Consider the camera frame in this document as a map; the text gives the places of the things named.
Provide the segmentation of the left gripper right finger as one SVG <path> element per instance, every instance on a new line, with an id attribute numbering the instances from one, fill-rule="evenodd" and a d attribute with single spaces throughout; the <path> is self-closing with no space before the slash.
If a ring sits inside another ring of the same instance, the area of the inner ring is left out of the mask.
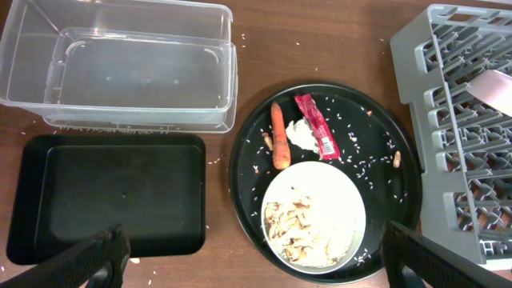
<path id="1" fill-rule="evenodd" d="M 379 250 L 391 287 L 508 287 L 507 279 L 397 222 L 386 224 Z"/>

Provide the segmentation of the red snack wrapper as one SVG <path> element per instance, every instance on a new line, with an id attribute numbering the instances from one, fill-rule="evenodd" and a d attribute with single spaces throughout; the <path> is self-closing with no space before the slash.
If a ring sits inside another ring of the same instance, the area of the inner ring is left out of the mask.
<path id="1" fill-rule="evenodd" d="M 300 111 L 311 126 L 313 135 L 318 143 L 321 160 L 339 159 L 341 152 L 334 140 L 325 118 L 317 108 L 311 94 L 297 95 L 294 97 Z"/>

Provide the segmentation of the white tissue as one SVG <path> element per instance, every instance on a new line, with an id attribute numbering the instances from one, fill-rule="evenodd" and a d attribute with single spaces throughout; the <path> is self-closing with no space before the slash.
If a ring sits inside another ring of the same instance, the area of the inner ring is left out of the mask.
<path id="1" fill-rule="evenodd" d="M 320 149 L 318 141 L 306 118 L 302 118 L 296 122 L 291 121 L 286 128 L 286 136 L 292 144 L 302 150 L 310 150 L 319 154 Z"/>

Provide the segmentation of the clear plastic bin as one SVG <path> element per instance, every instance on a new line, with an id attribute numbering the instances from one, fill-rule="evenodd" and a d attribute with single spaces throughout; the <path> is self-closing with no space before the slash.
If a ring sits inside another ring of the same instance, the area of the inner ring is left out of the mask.
<path id="1" fill-rule="evenodd" d="M 59 128 L 224 134 L 237 106 L 233 20 L 205 2 L 12 1 L 1 103 Z"/>

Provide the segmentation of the orange carrot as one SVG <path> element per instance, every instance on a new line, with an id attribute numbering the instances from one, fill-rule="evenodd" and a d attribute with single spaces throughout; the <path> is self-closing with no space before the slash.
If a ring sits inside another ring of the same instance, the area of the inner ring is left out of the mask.
<path id="1" fill-rule="evenodd" d="M 286 136 L 286 128 L 281 107 L 276 102 L 271 105 L 273 127 L 273 164 L 278 170 L 284 170 L 291 164 L 290 148 Z"/>

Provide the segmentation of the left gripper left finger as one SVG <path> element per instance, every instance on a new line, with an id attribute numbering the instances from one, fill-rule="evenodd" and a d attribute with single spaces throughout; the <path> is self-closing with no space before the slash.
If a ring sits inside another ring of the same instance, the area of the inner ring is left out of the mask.
<path id="1" fill-rule="evenodd" d="M 129 259 L 129 239 L 117 224 L 3 282 L 1 288 L 120 288 Z"/>

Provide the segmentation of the grey plate with rice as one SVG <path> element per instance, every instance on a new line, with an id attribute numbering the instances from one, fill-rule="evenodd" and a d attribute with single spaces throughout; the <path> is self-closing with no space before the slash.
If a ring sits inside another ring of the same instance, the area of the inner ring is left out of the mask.
<path id="1" fill-rule="evenodd" d="M 278 260 L 304 274 L 327 274 L 355 256 L 366 229 L 362 196 L 340 169 L 300 162 L 279 172 L 262 200 L 262 231 Z"/>

